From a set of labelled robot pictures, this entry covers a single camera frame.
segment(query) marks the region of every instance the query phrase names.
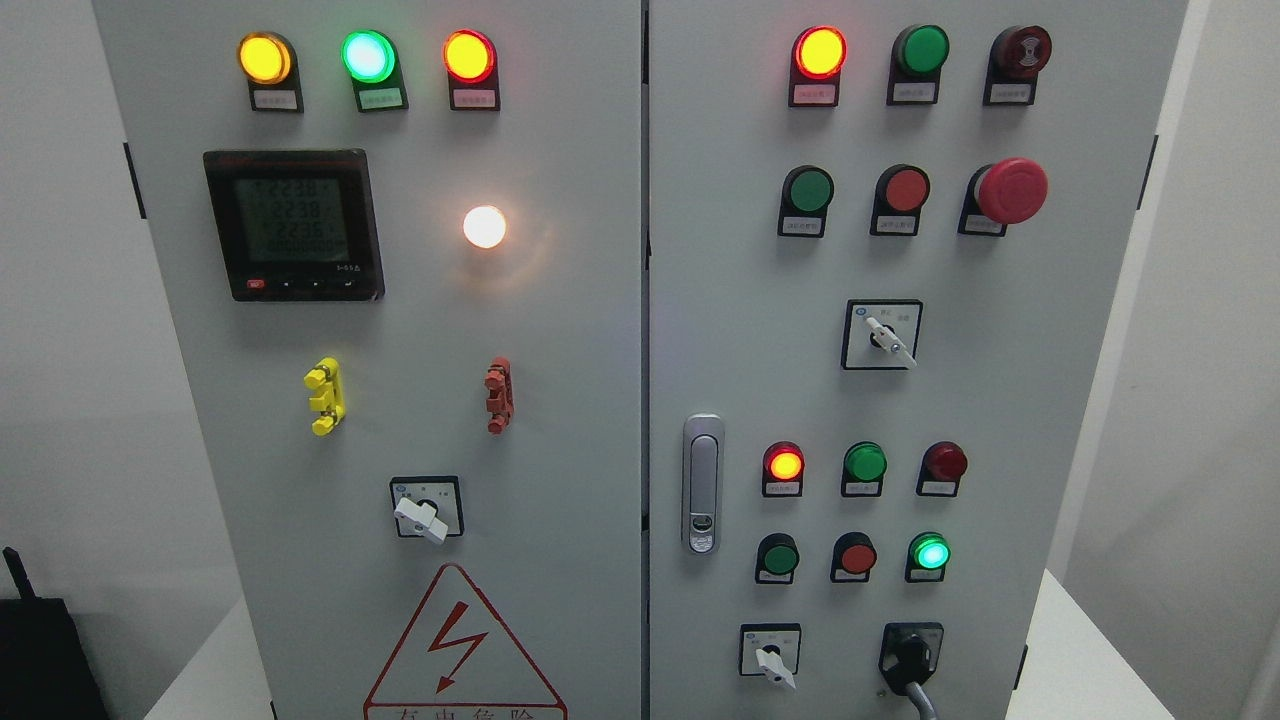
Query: yellow indicator light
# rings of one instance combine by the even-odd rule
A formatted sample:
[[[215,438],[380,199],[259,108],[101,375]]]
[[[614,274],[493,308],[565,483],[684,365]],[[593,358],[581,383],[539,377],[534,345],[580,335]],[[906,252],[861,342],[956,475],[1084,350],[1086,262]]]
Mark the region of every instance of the yellow indicator light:
[[[467,83],[481,82],[493,73],[498,54],[484,33],[460,29],[444,41],[444,69]]]
[[[845,36],[831,26],[812,27],[796,40],[796,68],[809,79],[827,79],[845,64]]]
[[[278,85],[293,72],[293,54],[274,32],[251,32],[241,40],[241,69],[259,85]]]
[[[769,473],[780,480],[792,480],[804,469],[804,460],[795,452],[780,452],[769,460]]]
[[[462,219],[462,234],[476,247],[493,247],[507,237],[507,218],[493,205],[472,208]]]

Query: black bag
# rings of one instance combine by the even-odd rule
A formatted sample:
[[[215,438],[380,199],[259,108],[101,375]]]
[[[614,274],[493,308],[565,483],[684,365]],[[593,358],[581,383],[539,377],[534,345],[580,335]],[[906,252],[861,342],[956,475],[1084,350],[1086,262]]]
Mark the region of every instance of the black bag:
[[[0,720],[106,720],[67,603],[36,597],[17,550],[4,561],[20,600],[0,601]]]

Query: emergency stop button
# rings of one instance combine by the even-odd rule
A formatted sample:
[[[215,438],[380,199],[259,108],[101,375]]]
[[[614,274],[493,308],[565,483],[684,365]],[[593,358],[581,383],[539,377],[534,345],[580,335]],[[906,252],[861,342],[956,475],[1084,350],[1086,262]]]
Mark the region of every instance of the emergency stop button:
[[[1048,174],[1028,158],[1006,158],[978,169],[960,218],[964,234],[1005,236],[1006,225],[1032,219],[1048,197]]]

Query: red terminal block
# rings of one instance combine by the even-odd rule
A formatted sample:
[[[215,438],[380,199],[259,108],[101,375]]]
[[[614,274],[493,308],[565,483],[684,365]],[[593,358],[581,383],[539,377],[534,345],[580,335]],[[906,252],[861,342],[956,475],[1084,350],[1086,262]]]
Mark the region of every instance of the red terminal block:
[[[484,375],[484,387],[489,391],[489,397],[484,402],[485,410],[490,414],[489,432],[500,436],[516,414],[511,389],[511,360],[500,355],[494,357],[493,363],[489,363],[489,372]]]

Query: white switch handle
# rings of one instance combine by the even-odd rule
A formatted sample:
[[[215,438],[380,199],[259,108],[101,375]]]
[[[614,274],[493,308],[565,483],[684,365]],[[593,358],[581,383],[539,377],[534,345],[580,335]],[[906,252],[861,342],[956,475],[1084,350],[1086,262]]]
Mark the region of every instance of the white switch handle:
[[[755,662],[760,666],[764,676],[769,679],[777,687],[786,687],[796,689],[796,678],[787,670],[787,666],[782,664],[782,656],[776,652],[765,652],[764,650],[755,650]]]
[[[436,516],[434,505],[419,505],[407,497],[402,497],[396,503],[396,516],[401,520],[413,523],[411,532],[422,536],[435,544],[444,544],[444,538],[449,534],[449,527]]]
[[[908,368],[918,368],[915,357],[911,357],[911,352],[906,348],[906,343],[902,338],[893,334],[893,331],[884,327],[883,323],[876,318],[867,318],[867,327],[872,329],[872,337],[876,340],[876,345],[888,352],[890,355],[902,360],[902,364]]]

